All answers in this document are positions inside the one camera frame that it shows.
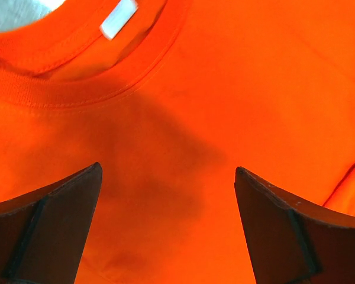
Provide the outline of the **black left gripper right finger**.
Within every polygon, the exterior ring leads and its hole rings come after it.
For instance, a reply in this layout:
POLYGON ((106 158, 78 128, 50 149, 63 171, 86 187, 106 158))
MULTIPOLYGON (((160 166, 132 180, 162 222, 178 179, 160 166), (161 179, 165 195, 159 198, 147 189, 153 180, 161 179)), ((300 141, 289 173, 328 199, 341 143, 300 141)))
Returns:
POLYGON ((235 194, 258 284, 355 284, 355 217, 238 167, 235 194))

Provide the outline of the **orange t shirt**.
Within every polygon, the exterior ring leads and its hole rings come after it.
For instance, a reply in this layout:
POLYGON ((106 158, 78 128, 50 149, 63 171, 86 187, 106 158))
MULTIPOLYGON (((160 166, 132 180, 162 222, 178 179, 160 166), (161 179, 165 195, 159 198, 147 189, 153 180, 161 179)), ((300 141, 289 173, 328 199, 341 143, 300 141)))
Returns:
POLYGON ((103 169, 77 283, 254 283, 239 166, 355 216, 355 1, 117 5, 0 33, 0 202, 103 169))

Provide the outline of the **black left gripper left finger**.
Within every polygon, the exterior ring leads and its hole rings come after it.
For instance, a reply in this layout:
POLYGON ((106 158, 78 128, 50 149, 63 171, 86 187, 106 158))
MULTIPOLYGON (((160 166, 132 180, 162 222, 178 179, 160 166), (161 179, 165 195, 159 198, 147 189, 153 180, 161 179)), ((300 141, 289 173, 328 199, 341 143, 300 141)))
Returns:
POLYGON ((94 163, 0 202, 0 283, 74 283, 101 183, 94 163))

